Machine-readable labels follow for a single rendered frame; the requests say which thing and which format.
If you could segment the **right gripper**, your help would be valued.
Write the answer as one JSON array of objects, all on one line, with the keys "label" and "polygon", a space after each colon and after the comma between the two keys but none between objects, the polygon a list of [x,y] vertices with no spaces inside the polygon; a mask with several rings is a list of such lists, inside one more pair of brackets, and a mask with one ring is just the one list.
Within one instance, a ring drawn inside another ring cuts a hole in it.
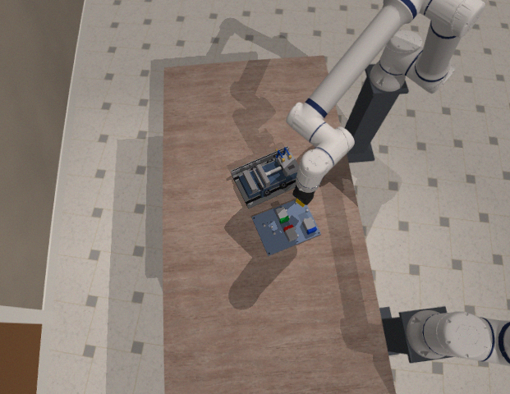
[{"label": "right gripper", "polygon": [[307,205],[313,199],[314,193],[319,188],[319,185],[313,189],[306,189],[298,183],[296,178],[296,187],[292,194],[303,204]]}]

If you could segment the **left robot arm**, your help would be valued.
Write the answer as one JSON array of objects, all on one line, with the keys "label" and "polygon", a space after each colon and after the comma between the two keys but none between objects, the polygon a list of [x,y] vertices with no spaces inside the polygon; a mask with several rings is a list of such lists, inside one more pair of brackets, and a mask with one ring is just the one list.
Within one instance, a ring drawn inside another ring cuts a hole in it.
[{"label": "left robot arm", "polygon": [[428,359],[447,355],[510,366],[510,321],[507,320],[460,311],[441,314],[422,310],[410,318],[407,339],[418,355]]}]

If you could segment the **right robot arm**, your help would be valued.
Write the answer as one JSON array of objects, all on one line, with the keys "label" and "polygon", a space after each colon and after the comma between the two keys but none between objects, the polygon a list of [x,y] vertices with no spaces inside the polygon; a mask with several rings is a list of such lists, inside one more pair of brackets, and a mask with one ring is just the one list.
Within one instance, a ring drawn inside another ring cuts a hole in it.
[{"label": "right robot arm", "polygon": [[[354,146],[348,130],[341,126],[333,129],[324,118],[384,46],[387,47],[379,62],[370,71],[374,86],[395,91],[402,87],[407,76],[434,94],[455,71],[453,52],[485,9],[481,0],[384,0],[383,3],[380,12],[313,94],[304,104],[296,103],[287,115],[287,124],[315,146],[302,156],[296,176],[306,189],[317,187]],[[424,47],[417,33],[399,30],[418,13],[431,20]]]}]

